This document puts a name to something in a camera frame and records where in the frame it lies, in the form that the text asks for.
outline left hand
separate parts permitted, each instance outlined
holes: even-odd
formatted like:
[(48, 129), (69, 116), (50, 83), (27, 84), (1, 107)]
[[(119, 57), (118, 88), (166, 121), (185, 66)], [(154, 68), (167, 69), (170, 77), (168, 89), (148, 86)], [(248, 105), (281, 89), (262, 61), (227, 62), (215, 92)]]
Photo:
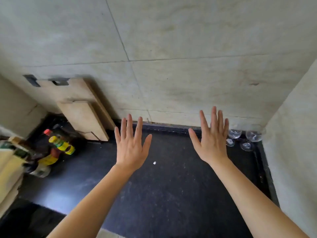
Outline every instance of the left hand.
[(117, 167), (121, 167), (128, 172), (134, 172), (142, 166), (149, 154), (152, 135), (148, 135), (141, 144), (142, 137), (142, 117), (139, 117), (137, 128), (133, 137), (132, 116), (128, 115), (128, 123), (126, 119), (121, 120), (121, 135), (118, 127), (115, 127), (114, 134), (117, 142)]

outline cutting board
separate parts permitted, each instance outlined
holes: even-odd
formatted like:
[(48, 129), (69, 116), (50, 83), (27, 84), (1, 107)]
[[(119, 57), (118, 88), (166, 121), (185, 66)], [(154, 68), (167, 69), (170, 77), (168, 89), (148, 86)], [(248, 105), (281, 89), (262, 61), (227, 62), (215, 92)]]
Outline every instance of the cutting board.
[(73, 128), (86, 139), (108, 141), (109, 137), (88, 101), (57, 102)]
[(37, 80), (42, 92), (55, 102), (89, 101), (106, 129), (114, 130), (115, 124), (109, 113), (92, 90), (89, 83), (82, 78), (71, 78), (68, 85), (60, 86), (48, 80)]

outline black countertop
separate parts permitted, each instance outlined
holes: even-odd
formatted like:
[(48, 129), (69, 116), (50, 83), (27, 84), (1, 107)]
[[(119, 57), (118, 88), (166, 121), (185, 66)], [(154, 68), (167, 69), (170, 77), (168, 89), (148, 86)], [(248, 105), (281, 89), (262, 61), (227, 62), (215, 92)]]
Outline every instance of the black countertop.
[[(252, 237), (227, 190), (200, 160), (189, 136), (144, 130), (143, 138), (148, 133), (153, 134), (149, 156), (117, 196), (102, 227), (128, 238)], [(254, 153), (241, 150), (238, 144), (227, 150), (233, 163), (266, 191)], [(87, 143), (75, 156), (59, 160), (49, 176), (26, 175), (19, 197), (68, 214), (115, 161), (114, 140)]]

